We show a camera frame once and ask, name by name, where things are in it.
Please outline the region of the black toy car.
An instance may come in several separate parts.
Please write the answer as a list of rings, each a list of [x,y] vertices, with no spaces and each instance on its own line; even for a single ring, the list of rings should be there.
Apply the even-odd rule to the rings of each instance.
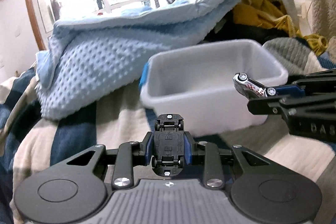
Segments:
[[[184,120],[179,114],[162,114],[154,125],[152,168],[156,175],[174,177],[185,165]]]

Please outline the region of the translucent plastic storage bin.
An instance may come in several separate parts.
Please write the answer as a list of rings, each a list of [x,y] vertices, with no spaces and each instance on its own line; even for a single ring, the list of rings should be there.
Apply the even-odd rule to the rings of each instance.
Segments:
[[[239,72],[265,86],[288,79],[280,62],[253,40],[206,43],[152,56],[143,69],[140,100],[156,115],[181,115],[194,136],[260,125],[267,117],[252,115],[234,87]]]

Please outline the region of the yellow garment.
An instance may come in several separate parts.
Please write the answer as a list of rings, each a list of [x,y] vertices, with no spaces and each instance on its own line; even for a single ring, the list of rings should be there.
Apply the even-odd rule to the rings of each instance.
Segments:
[[[267,30],[276,28],[285,31],[291,38],[303,38],[316,56],[322,55],[329,45],[327,39],[319,34],[303,36],[286,13],[284,5],[276,0],[241,0],[233,8],[233,19],[236,24]]]

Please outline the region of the blue white checkered blanket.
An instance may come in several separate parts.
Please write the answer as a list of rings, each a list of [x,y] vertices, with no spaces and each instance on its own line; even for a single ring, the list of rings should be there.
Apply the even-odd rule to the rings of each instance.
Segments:
[[[12,201],[14,188],[32,173],[44,170],[97,143],[108,149],[142,140],[154,127],[156,114],[139,101],[138,84],[126,85],[58,122],[41,117],[34,99],[33,70],[1,84],[1,223],[21,223]],[[320,187],[323,201],[315,223],[335,223],[335,148],[319,141],[290,136],[284,122],[269,117],[234,117],[245,109],[240,101],[232,106],[216,103],[236,127],[215,134],[196,131],[197,140],[215,143],[221,149],[243,145],[300,174]]]

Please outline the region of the light blue dotted blanket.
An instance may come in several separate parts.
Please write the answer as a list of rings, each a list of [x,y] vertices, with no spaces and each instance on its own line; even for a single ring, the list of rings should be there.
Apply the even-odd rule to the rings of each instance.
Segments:
[[[58,121],[139,79],[156,53],[201,42],[240,0],[176,0],[156,9],[58,20],[36,55],[43,118]]]

